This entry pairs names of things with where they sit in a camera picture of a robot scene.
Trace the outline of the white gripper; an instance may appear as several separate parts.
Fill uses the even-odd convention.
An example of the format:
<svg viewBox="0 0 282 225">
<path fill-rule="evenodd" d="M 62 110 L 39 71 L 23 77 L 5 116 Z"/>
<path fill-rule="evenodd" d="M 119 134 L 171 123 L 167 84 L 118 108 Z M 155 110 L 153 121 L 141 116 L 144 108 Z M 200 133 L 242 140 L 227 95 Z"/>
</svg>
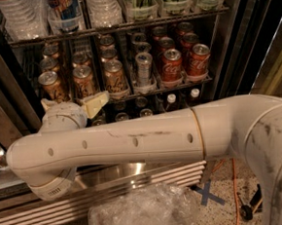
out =
<svg viewBox="0 0 282 225">
<path fill-rule="evenodd" d="M 42 119 L 39 132 L 72 131 L 84 128 L 88 118 L 96 116 L 110 100 L 107 91 L 93 94 L 80 100 L 80 105 L 72 102 L 58 103 L 41 99 L 42 107 L 46 112 Z"/>
</svg>

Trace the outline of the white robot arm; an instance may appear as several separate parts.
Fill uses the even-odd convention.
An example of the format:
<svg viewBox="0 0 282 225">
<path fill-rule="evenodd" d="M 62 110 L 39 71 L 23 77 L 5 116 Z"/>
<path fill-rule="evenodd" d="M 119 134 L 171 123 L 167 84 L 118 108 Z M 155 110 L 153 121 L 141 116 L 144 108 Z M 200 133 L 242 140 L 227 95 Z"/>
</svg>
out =
<svg viewBox="0 0 282 225">
<path fill-rule="evenodd" d="M 191 108 L 88 127 L 87 111 L 54 103 L 6 161 L 44 201 L 66 194 L 81 166 L 192 163 L 235 157 L 257 176 L 262 225 L 282 225 L 282 98 L 240 94 Z"/>
</svg>

